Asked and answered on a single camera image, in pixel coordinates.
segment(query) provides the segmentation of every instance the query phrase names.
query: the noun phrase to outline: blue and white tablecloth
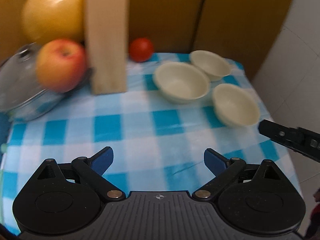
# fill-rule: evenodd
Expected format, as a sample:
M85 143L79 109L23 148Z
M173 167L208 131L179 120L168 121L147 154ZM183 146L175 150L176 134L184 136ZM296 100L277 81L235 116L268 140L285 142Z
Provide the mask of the blue and white tablecloth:
M10 231L19 232L12 202L44 159L67 163L105 146L113 148L114 162L104 177L126 193L193 192L213 178L203 162L206 148L248 163L272 159L300 191L287 150L260 135L256 125L234 129L220 123L211 92L192 104L166 101L152 81L152 73L165 61L188 61L188 54L157 53L148 62L129 61L126 93L92 96L85 87L44 116L13 124L2 163L3 218ZM270 119L241 64L230 63L232 75L212 87L243 87L257 100L261 119Z

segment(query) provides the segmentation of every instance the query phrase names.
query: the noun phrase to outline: wooden knife block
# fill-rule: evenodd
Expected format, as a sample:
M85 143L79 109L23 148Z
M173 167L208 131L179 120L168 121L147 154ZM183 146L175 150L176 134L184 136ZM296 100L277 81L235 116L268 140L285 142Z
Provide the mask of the wooden knife block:
M86 0L85 44L93 94L126 92L129 0Z

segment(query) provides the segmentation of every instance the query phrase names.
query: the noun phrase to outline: screw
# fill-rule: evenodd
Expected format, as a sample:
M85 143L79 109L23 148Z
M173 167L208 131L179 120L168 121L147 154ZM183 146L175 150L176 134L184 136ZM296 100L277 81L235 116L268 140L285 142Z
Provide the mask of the screw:
M208 198L210 197L211 193L207 190L198 190L196 191L196 196L199 197L199 198Z
M108 191L107 196L111 198L120 198L122 196L122 192L120 190L110 190Z

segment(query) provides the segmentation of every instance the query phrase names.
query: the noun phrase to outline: large yellow pomelo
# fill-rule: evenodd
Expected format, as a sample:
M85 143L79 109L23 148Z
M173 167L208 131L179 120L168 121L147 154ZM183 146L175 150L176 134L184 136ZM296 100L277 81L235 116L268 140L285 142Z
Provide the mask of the large yellow pomelo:
M84 0L27 0L22 28L31 42L46 44L58 38L83 40Z

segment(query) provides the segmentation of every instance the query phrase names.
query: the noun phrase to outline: cream-colored bowl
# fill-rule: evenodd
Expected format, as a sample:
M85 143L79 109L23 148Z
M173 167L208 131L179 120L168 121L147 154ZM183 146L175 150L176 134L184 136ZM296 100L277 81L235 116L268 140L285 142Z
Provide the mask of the cream-colored bowl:
M208 77L187 63L165 63L156 69L152 77L163 96L174 103L192 102L210 90Z
M212 92L212 100L217 117L228 126L249 126L259 121L260 110L257 103L247 91L238 86L216 86Z
M230 64L219 55L206 50L195 50L190 53L193 65L204 71L211 81L218 81L231 74Z

